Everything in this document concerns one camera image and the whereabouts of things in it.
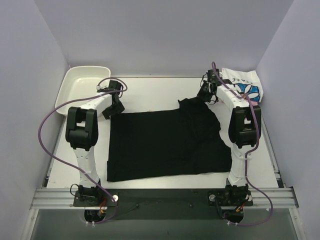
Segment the white plastic bin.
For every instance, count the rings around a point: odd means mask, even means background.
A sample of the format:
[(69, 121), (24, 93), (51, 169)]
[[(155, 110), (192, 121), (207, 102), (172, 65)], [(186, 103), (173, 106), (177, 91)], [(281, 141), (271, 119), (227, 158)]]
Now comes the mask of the white plastic bin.
[(55, 107), (72, 100), (95, 96), (96, 85), (110, 76), (110, 69), (104, 66), (76, 66), (69, 69), (60, 86)]

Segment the white daisy print t shirt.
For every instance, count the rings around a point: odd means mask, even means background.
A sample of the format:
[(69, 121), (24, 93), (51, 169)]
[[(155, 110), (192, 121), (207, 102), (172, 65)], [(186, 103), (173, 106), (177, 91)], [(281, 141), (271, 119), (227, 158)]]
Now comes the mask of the white daisy print t shirt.
[(262, 101), (264, 91), (255, 70), (244, 72), (222, 68), (220, 74), (224, 80), (230, 80), (233, 88), (241, 95), (247, 94), (252, 102), (260, 103)]

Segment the black t shirt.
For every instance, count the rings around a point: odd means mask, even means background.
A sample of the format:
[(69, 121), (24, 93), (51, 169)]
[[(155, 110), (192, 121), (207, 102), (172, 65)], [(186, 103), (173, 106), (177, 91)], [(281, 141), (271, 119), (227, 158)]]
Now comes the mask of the black t shirt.
[(121, 113), (110, 120), (107, 180), (226, 173), (231, 149), (208, 106), (195, 99), (173, 110)]

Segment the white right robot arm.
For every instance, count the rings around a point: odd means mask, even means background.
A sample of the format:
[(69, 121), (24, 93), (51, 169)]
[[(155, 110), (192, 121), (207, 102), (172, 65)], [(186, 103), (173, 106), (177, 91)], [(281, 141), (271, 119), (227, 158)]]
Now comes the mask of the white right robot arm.
[(240, 93), (232, 82), (221, 79), (217, 68), (209, 69), (202, 76), (197, 98), (209, 103), (221, 101), (230, 111), (228, 137), (231, 146), (231, 169), (227, 177), (224, 196), (217, 194), (216, 201), (229, 206), (243, 204), (250, 200), (248, 168), (251, 153), (260, 142), (262, 111), (253, 105), (246, 93)]

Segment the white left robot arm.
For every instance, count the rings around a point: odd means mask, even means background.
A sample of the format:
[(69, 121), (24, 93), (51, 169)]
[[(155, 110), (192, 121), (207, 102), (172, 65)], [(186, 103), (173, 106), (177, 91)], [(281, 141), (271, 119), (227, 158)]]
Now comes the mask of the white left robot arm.
[(70, 107), (67, 112), (65, 139), (73, 149), (80, 172), (77, 198), (92, 206), (104, 199), (94, 154), (99, 137), (98, 117), (109, 120), (122, 113), (125, 107), (120, 97), (126, 90), (127, 85), (120, 79), (104, 78), (97, 84), (94, 98), (79, 107)]

